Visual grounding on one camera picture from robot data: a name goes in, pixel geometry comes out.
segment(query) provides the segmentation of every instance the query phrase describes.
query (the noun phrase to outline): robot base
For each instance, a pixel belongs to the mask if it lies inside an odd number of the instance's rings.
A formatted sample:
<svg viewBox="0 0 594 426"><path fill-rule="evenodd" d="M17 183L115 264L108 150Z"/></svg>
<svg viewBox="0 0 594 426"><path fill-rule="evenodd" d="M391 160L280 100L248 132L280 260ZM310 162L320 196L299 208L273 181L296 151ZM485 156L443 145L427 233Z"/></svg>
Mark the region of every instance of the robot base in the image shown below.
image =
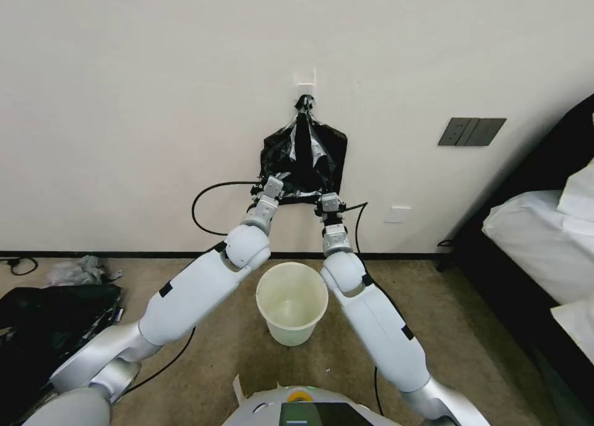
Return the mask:
<svg viewBox="0 0 594 426"><path fill-rule="evenodd" d="M297 403L300 405L310 403L346 404L354 409L354 412L349 409L353 413L353 417L362 417L359 420L360 422L355 422L353 419L351 423L353 425L400 426L398 423L394 423L369 410L362 404L355 403L344 395L311 386L279 386L273 390L256 392L250 398L245 398L241 391L238 375L233 381L233 388L235 389L239 407L223 423L223 426L325 426L321 419L318 419L317 422L308 422L307 420L282 422L283 403Z"/></svg>

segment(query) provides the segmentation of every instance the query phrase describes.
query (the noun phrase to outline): pillow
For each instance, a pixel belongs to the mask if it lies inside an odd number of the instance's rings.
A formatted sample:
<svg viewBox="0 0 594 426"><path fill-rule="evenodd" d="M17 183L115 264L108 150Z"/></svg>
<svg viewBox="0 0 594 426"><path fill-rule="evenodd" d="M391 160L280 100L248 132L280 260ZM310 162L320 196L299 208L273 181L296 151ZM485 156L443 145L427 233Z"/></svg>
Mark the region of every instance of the pillow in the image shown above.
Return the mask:
<svg viewBox="0 0 594 426"><path fill-rule="evenodd" d="M594 160L567 179L557 211L594 222Z"/></svg>

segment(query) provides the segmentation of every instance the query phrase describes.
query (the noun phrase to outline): screen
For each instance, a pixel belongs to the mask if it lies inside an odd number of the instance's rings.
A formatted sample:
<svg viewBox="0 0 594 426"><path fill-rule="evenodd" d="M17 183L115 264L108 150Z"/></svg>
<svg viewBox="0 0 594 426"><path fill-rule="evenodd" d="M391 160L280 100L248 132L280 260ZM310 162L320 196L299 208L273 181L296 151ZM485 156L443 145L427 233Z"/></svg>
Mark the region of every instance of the screen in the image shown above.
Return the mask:
<svg viewBox="0 0 594 426"><path fill-rule="evenodd" d="M279 426L372 426L354 408L344 402L283 403Z"/></svg>

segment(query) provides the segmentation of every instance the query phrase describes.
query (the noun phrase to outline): beige carpet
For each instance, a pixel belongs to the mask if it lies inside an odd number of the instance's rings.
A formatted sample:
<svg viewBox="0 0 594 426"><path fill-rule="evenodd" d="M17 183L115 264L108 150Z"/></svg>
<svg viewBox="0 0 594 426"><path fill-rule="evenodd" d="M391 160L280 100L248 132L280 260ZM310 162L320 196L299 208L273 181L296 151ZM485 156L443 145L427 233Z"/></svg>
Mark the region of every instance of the beige carpet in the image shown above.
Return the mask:
<svg viewBox="0 0 594 426"><path fill-rule="evenodd" d="M14 277L0 265L0 294L16 285L42 286L63 259L42 259L39 269ZM340 392L377 410L373 364L331 297L312 338L287 348L269 335L254 292L269 261L196 329L186 353L166 372L114 407L113 425L220 425L236 408L231 383L238 373L244 392L310 385ZM142 316L148 299L188 260L113 259L127 290L123 322ZM319 269L320 261L304 261ZM393 296L423 345L432 374L466 394L493 426L554 426L555 414L540 375L461 274L439 274L429 261L371 261L370 273ZM166 364L185 343L166 346L143 363L137 381ZM421 419L382 378L387 417L403 426Z"/></svg>

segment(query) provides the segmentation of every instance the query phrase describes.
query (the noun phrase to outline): white bedsheet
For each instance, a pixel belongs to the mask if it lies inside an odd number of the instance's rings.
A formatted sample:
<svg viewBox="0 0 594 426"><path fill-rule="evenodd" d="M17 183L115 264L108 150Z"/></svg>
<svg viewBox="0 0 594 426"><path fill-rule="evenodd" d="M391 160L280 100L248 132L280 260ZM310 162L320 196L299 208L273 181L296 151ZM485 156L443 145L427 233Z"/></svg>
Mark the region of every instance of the white bedsheet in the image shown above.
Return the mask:
<svg viewBox="0 0 594 426"><path fill-rule="evenodd" d="M594 293L594 223L556 210L560 191L521 194L491 209L483 232L560 304Z"/></svg>

